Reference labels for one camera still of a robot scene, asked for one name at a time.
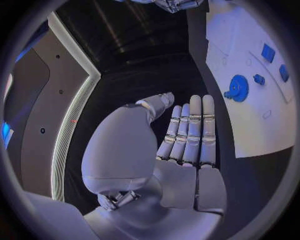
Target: blue gear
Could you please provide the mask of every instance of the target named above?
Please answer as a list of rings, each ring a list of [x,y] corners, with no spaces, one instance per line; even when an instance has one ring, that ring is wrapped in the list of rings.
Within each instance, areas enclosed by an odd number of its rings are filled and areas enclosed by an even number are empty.
[[[235,75],[229,85],[229,91],[224,92],[224,97],[236,102],[243,102],[249,93],[249,84],[242,75]]]

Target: white robot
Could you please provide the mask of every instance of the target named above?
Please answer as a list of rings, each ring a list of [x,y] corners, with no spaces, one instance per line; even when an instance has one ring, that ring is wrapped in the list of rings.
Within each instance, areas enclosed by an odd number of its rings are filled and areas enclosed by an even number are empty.
[[[215,168],[214,100],[193,95],[189,104],[175,106],[157,150],[150,124],[173,103],[168,92],[127,104],[107,116],[92,135],[81,170],[100,207],[85,219],[104,239],[159,239],[161,228],[168,239],[170,232],[180,239],[174,229],[189,220],[189,234],[199,232],[205,238],[224,216],[227,193]],[[203,222],[206,229],[199,228]]]

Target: white panel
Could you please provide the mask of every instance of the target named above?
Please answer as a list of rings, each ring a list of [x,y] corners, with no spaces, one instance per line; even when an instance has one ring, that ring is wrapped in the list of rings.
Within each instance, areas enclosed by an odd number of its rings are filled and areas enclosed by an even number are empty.
[[[224,18],[230,15],[229,8],[224,11],[224,3],[219,7],[218,2],[209,3],[207,28],[215,27],[210,24],[215,16],[218,19],[219,15]],[[296,106],[291,79],[284,83],[279,73],[283,59],[271,38],[245,10],[236,6],[231,8],[231,13],[236,21],[225,21],[234,25],[230,54],[224,54],[214,41],[210,41],[206,63],[222,94],[229,90],[234,75],[245,76],[249,83],[245,101],[224,99],[233,130],[235,155],[237,158],[252,157],[289,148],[295,141]],[[276,51],[272,63],[261,56],[264,43]],[[264,86],[254,82],[255,74],[265,78]]]

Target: illuminated edge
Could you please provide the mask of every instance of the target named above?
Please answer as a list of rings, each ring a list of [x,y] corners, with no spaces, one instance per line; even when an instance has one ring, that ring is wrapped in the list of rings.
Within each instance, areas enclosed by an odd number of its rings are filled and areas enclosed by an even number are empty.
[[[65,164],[71,138],[77,125],[77,121],[96,84],[100,80],[101,74],[83,52],[83,50],[79,47],[54,12],[49,15],[48,24],[61,44],[89,74],[66,111],[56,137],[52,155],[51,196],[54,200],[64,202]]]

